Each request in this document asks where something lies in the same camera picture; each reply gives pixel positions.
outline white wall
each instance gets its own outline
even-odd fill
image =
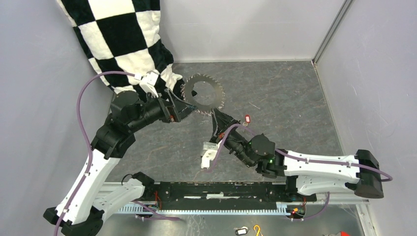
[[[312,59],[343,0],[161,0],[177,61]]]
[[[42,214],[62,201],[87,155],[75,103],[94,72],[54,0],[2,1],[0,22],[0,235],[48,236]],[[100,81],[87,88],[90,137],[111,94]]]
[[[318,63],[342,146],[369,149],[392,174],[372,201],[380,235],[417,224],[417,2],[357,0]]]

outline gray floor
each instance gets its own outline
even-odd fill
[[[216,78],[226,93],[223,111],[236,119],[249,114],[249,126],[265,133],[277,147],[342,154],[311,62],[179,63],[173,68],[185,78],[195,73]],[[270,181],[225,150],[213,173],[202,172],[200,152],[211,132],[211,118],[199,114],[180,123],[156,122],[136,133],[136,143],[107,181],[120,181],[125,174],[138,171],[155,181]]]

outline yellow hook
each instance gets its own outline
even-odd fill
[[[253,230],[256,232],[256,236],[259,236],[259,235],[264,236],[264,235],[261,233],[261,227],[259,227],[259,225],[255,225],[255,226],[253,227]]]

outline red tag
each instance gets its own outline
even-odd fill
[[[245,121],[246,121],[246,123],[250,123],[250,116],[249,115],[245,115]]]

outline checkered cloth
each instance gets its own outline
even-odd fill
[[[159,0],[57,0],[97,73],[126,71],[159,74],[157,92],[170,88],[180,95],[182,76],[172,72],[174,58],[161,42]],[[135,90],[145,101],[139,81],[106,75],[101,80],[115,93]]]

